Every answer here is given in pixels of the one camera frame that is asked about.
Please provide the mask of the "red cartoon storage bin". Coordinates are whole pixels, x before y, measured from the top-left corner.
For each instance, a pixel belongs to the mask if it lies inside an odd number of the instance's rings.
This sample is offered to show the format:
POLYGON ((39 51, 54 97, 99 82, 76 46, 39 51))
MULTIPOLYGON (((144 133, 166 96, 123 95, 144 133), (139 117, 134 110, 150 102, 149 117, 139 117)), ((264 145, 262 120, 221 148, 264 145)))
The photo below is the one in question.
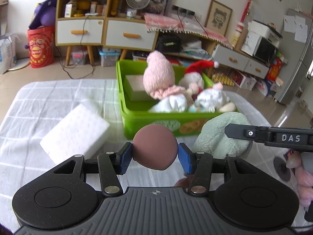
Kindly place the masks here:
POLYGON ((28 43, 26 49, 29 51, 30 65, 39 69, 54 62, 54 40, 55 27, 39 27, 28 30, 28 43))

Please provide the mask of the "framed cartoon girl picture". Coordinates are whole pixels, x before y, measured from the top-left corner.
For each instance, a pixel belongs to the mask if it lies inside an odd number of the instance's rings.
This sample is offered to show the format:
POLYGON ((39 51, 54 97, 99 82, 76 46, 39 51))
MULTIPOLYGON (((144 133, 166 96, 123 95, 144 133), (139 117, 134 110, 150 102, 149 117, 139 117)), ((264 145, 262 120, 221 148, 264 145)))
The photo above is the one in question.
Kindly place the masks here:
POLYGON ((211 0, 205 27, 226 36, 232 12, 233 10, 230 7, 216 0, 211 0))

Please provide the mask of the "mint green plush towel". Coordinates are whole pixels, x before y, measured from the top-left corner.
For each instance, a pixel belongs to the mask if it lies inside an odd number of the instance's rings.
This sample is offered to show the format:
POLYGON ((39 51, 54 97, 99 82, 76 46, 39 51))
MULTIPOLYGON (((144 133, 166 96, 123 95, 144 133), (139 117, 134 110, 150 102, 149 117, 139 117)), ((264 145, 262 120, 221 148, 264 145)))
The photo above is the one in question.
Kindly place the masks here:
POLYGON ((229 124, 250 125, 250 122, 242 113, 225 112, 204 124, 191 150, 209 153, 217 159, 224 159, 230 154, 246 158, 253 143, 242 139, 228 138, 224 131, 229 124))

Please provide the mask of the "purple plush toy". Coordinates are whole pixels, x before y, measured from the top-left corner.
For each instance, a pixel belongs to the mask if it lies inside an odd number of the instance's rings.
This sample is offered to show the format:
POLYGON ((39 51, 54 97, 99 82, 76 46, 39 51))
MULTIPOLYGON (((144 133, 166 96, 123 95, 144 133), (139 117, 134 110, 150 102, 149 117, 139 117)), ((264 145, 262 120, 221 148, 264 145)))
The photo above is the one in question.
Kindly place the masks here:
POLYGON ((51 27, 55 25, 57 0, 45 0, 36 6, 29 29, 51 27))

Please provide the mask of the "doll in white clothes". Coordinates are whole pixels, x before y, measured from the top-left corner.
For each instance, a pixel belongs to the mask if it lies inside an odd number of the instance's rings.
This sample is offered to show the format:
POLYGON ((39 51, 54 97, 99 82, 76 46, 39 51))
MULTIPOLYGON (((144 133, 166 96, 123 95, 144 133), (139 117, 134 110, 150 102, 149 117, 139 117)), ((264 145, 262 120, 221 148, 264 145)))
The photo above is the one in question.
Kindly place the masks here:
POLYGON ((192 105, 193 93, 187 90, 185 93, 175 94, 160 100, 148 111, 152 113, 181 113, 188 110, 192 105))

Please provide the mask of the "wooden shelf cabinet with drawers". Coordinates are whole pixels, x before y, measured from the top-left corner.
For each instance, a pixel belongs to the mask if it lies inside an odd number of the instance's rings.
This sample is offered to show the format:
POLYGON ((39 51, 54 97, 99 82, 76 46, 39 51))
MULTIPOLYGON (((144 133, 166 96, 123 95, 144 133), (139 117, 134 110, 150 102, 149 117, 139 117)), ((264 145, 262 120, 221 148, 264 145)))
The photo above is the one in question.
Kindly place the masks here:
POLYGON ((157 33, 147 32, 143 19, 121 18, 118 15, 117 0, 57 0, 56 46, 65 46, 68 66, 74 46, 87 47, 90 62, 93 63, 93 47, 121 49, 121 59, 129 50, 151 52, 157 44, 157 33), (79 17, 74 11, 79 1, 105 4, 103 15, 79 17))

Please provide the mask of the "clear box blue lid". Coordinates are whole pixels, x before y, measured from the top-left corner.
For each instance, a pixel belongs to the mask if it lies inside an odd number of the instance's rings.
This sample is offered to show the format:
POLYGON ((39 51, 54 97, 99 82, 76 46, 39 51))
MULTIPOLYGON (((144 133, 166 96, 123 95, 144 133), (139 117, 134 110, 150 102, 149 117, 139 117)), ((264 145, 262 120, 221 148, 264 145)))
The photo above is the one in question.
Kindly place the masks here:
POLYGON ((119 60, 121 55, 120 49, 98 47, 98 53, 100 56, 100 64, 102 67, 112 67, 116 65, 116 61, 119 60))

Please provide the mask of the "pink plush hat doll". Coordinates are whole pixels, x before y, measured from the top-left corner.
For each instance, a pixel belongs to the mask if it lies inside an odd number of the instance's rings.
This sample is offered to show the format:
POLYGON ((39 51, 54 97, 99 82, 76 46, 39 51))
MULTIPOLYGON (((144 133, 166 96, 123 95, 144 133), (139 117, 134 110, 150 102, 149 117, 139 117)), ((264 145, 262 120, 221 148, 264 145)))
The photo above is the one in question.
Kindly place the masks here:
POLYGON ((143 74, 145 92, 155 100, 182 94, 185 88, 175 85, 175 74, 170 61, 159 51, 151 52, 147 57, 147 68, 143 74))

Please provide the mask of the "brown makeup sponge puff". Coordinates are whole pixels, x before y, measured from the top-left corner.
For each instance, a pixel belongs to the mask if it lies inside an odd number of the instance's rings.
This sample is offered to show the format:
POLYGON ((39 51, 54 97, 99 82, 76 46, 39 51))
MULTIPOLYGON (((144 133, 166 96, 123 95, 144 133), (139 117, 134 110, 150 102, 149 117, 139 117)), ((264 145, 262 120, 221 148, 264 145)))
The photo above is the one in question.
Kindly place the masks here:
POLYGON ((133 138, 133 159, 153 170, 166 170, 175 161, 178 143, 167 127, 152 124, 141 128, 133 138))

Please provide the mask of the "black bag on shelf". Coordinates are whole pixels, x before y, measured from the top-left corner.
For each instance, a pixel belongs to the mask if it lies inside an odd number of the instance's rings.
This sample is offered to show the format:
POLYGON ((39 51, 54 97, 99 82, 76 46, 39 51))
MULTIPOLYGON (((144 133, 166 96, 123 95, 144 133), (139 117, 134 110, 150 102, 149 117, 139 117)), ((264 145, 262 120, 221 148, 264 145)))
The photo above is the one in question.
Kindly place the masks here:
POLYGON ((172 33, 160 33, 156 50, 162 53, 179 52, 181 50, 181 38, 172 33))

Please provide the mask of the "white sponge block in box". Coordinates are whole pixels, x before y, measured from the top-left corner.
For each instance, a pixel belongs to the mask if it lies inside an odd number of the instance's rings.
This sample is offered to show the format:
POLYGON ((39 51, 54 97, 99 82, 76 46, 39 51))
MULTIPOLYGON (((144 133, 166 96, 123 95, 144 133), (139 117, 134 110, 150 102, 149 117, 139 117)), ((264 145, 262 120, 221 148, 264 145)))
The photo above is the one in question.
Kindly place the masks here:
POLYGON ((123 86, 130 101, 152 101, 153 99, 145 92, 143 75, 126 75, 123 86))

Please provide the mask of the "red hanging knot decoration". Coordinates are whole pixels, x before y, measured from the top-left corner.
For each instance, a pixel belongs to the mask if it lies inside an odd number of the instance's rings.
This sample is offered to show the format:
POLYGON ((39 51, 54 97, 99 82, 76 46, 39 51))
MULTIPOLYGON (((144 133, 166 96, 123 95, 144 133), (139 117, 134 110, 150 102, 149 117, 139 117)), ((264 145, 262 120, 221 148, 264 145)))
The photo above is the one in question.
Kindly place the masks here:
POLYGON ((236 31, 239 32, 240 34, 242 33, 242 29, 245 27, 244 25, 244 21, 245 21, 245 18, 247 16, 247 13, 251 7, 251 3, 252 3, 253 0, 246 0, 246 6, 244 8, 244 11, 242 12, 242 15, 241 15, 241 18, 240 18, 240 21, 238 22, 237 24, 237 28, 236 28, 236 31))

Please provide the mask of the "framed cat picture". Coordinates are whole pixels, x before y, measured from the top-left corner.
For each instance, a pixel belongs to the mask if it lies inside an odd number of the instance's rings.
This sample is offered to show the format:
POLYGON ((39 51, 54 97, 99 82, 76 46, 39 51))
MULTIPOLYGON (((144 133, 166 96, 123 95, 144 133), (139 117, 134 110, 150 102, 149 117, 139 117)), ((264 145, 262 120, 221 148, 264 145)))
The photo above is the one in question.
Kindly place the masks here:
POLYGON ((172 0, 150 0, 144 12, 166 15, 170 9, 171 1, 172 0))

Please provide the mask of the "santa claus plush doll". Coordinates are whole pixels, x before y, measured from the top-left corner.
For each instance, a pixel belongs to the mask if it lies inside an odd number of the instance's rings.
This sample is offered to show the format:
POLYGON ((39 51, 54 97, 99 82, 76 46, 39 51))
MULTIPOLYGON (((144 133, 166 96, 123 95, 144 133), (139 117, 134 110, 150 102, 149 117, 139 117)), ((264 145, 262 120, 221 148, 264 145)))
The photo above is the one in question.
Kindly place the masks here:
POLYGON ((199 94, 204 90, 203 70, 216 69, 218 67, 219 63, 216 61, 196 61, 187 67, 178 85, 184 87, 186 90, 190 90, 193 96, 199 94))

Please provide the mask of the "green plastic storage box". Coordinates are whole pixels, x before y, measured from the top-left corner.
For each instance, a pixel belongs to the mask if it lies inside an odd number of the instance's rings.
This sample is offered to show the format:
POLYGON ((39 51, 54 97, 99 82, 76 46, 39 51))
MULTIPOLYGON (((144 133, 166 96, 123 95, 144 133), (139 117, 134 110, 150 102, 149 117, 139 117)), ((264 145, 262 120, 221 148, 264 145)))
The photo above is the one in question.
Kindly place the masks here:
POLYGON ((198 135, 207 121, 222 114, 221 112, 149 112, 148 110, 157 104, 157 100, 132 101, 125 87, 126 76, 142 75, 146 68, 145 61, 119 60, 116 62, 118 98, 124 136, 127 139, 133 139, 142 127, 150 124, 163 125, 176 137, 198 135))

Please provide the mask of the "large white foam sponge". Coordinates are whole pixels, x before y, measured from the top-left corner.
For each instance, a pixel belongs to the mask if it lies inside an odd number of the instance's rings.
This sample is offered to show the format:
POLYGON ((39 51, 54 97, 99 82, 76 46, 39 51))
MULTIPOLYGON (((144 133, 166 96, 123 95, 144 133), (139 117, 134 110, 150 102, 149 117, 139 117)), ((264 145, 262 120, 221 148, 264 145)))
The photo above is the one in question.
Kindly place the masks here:
POLYGON ((105 143, 109 131, 106 120, 80 104, 43 137, 40 146, 56 165, 74 155, 89 159, 105 143))

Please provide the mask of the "white paper shopping bag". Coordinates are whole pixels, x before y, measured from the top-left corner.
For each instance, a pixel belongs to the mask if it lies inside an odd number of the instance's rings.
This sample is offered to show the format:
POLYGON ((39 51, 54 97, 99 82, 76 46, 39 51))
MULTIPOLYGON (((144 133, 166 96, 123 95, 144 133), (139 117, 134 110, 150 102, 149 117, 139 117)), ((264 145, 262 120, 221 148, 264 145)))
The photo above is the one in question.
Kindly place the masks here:
POLYGON ((16 34, 10 32, 0 39, 0 74, 3 75, 16 64, 16 34))

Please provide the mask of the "low tv cabinet white drawers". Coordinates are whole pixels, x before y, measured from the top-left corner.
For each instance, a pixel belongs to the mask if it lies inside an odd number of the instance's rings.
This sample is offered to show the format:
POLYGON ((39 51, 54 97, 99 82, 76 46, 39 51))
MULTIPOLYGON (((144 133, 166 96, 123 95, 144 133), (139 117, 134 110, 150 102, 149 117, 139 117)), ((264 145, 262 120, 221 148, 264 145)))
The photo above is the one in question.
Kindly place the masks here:
POLYGON ((264 79, 269 71, 269 66, 265 63, 258 61, 240 50, 228 47, 218 40, 209 38, 207 35, 202 36, 201 34, 191 32, 161 31, 157 33, 156 40, 159 41, 161 36, 169 34, 174 34, 182 42, 191 40, 201 41, 202 49, 208 53, 207 57, 218 61, 224 67, 236 69, 260 79, 264 79))

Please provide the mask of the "pink checked cloth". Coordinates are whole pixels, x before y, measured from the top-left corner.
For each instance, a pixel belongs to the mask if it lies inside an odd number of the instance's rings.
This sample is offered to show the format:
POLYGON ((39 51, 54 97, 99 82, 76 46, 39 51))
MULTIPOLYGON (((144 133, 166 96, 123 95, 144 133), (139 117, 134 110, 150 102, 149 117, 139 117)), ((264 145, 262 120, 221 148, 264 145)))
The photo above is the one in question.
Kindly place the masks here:
POLYGON ((164 15, 151 13, 144 13, 144 20, 147 32, 171 31, 175 33, 195 34, 196 36, 201 36, 203 38, 216 41, 224 47, 232 49, 231 44, 225 36, 222 36, 213 30, 202 27, 198 23, 189 23, 187 21, 183 21, 182 19, 174 19, 164 15))

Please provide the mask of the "yellow egg tray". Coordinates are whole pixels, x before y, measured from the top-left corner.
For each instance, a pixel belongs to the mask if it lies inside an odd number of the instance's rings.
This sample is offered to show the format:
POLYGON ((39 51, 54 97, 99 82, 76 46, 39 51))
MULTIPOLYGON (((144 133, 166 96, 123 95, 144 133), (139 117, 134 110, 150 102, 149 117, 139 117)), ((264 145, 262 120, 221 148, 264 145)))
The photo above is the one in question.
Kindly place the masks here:
POLYGON ((221 83, 222 85, 227 85, 233 87, 235 83, 227 75, 223 73, 215 73, 212 75, 212 81, 214 83, 221 83))

